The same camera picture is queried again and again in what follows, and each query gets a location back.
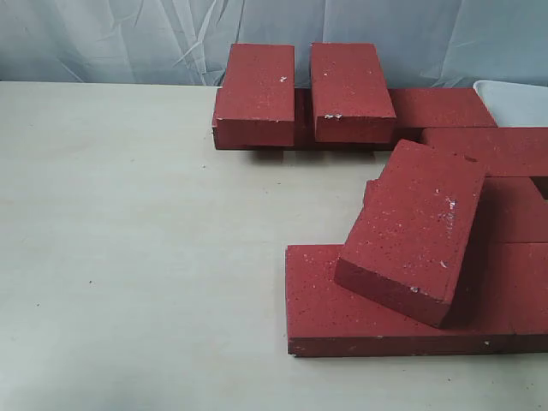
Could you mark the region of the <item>grey fabric backdrop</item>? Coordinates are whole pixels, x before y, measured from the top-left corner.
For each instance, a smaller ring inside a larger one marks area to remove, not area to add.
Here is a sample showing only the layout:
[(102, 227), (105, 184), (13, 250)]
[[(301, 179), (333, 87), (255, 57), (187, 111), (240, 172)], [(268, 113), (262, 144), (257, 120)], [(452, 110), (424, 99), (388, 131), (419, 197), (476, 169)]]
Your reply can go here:
[(234, 43), (372, 43), (392, 87), (547, 82), (544, 1), (4, 1), (3, 80), (213, 86)]

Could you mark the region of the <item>white plastic tray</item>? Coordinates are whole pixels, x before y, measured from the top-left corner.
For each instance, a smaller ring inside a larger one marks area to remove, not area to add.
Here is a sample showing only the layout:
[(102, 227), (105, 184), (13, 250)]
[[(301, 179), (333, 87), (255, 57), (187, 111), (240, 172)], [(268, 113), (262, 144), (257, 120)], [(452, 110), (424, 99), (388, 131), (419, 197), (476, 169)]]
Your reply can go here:
[(548, 88), (494, 80), (477, 80), (473, 89), (499, 127), (546, 128)]

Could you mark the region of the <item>back base red brick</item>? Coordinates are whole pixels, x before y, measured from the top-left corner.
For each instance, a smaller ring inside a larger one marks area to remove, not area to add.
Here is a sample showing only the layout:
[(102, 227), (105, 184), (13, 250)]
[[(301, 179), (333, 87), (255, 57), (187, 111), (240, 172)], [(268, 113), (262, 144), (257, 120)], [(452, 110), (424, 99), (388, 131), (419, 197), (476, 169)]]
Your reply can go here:
[(222, 88), (216, 91), (211, 120), (214, 146), (225, 151), (331, 151), (331, 152), (377, 152), (391, 151), (399, 140), (420, 141), (422, 128), (396, 126), (393, 140), (389, 143), (325, 143), (314, 139), (312, 93), (306, 88), (295, 89), (295, 138), (292, 146), (243, 146), (222, 140), (217, 135), (217, 108), (223, 102)]

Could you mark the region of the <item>front large red brick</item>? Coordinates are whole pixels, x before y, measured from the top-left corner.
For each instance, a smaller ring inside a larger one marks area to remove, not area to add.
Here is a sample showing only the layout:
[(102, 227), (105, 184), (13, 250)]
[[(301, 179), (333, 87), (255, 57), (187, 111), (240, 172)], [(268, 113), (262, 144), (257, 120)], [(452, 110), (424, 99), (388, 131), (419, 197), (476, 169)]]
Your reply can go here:
[(288, 352), (295, 357), (508, 354), (516, 334), (481, 315), (437, 329), (335, 283), (338, 245), (290, 245), (285, 252)]

